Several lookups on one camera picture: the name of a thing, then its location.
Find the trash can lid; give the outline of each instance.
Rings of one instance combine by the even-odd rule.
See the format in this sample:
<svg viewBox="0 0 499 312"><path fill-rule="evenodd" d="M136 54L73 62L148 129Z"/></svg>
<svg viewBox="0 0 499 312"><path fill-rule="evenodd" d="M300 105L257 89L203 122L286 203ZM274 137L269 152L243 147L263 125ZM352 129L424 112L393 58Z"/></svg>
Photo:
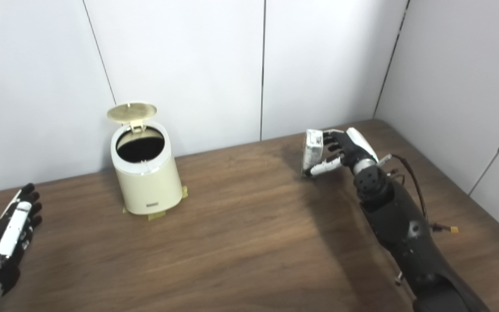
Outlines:
<svg viewBox="0 0 499 312"><path fill-rule="evenodd" d="M107 118L118 123L130 123L132 128L142 127L142 121L157 113L154 105L147 103L125 103L117 105L107 112Z"/></svg>

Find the robotic arm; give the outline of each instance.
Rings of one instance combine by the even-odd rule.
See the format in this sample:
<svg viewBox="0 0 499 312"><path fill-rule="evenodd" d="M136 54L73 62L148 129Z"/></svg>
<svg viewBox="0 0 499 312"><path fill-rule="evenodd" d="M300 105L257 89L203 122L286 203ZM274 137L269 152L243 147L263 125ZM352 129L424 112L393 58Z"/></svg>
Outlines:
<svg viewBox="0 0 499 312"><path fill-rule="evenodd" d="M36 215L42 209L38 199L30 183L16 193L0 217L0 297L16 285L18 265L32 241L34 228L42 222Z"/></svg>
<svg viewBox="0 0 499 312"><path fill-rule="evenodd" d="M415 176L404 158L391 156L378 160L367 140L354 128L346 132L329 130L323 134L334 156L305 170L317 176L346 166L354 175L361 209L380 245L390 252L416 296L415 312L489 312L487 306L450 267L431 237L424 211L417 207L404 186L380 167L398 158Z"/></svg>

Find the black cable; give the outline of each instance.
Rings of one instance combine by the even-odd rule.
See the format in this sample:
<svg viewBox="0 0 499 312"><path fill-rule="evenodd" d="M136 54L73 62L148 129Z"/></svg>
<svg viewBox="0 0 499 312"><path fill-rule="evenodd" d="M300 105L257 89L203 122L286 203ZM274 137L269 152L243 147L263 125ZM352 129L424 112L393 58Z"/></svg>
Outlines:
<svg viewBox="0 0 499 312"><path fill-rule="evenodd" d="M421 188L419 187L419 183L417 182L417 178L416 178L416 176L415 176L415 174L413 172L412 166L409 165L409 162L406 160L406 158L403 158L401 156L394 155L394 154L392 154L392 157L397 158L398 160L400 160L400 162L402 163L402 165L404 165L404 167L406 168L406 170L409 172L409 175L412 176L413 184L415 185L415 189L417 190L417 194L419 196L419 201L421 202L422 213L424 215L424 218L428 220L428 216L427 216L427 213L426 213L426 207L424 207L424 199L423 199L423 196L422 196Z"/></svg>
<svg viewBox="0 0 499 312"><path fill-rule="evenodd" d="M405 184L405 175L404 174L396 174L396 175L391 175L390 176L392 179L396 179L396 178L399 178L401 177L402 178L402 181L400 182L401 185L404 185Z"/></svg>

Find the white trash can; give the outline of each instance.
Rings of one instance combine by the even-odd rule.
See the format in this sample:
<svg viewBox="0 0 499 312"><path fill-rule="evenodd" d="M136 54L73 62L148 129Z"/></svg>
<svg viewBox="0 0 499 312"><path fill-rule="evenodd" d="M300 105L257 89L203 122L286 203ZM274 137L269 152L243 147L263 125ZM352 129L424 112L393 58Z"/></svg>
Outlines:
<svg viewBox="0 0 499 312"><path fill-rule="evenodd" d="M147 120L157 108L146 103L117 105L107 117L123 123L111 139L111 158L124 205L135 215L166 211L182 199L182 184L167 131Z"/></svg>

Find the wooden table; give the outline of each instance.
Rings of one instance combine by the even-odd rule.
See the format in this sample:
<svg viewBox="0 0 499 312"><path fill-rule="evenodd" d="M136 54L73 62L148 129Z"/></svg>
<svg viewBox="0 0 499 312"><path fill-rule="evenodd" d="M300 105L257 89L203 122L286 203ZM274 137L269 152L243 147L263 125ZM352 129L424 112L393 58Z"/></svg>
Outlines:
<svg viewBox="0 0 499 312"><path fill-rule="evenodd" d="M436 234L438 246L499 312L499 224L392 128L353 126L379 156L408 158L431 220L460 227ZM349 170L301 179L302 143L178 158L190 196L153 221L123 214L113 171L38 185L44 222L0 312L411 311ZM409 177L406 186L415 196ZM15 191L0 192L0 213Z"/></svg>

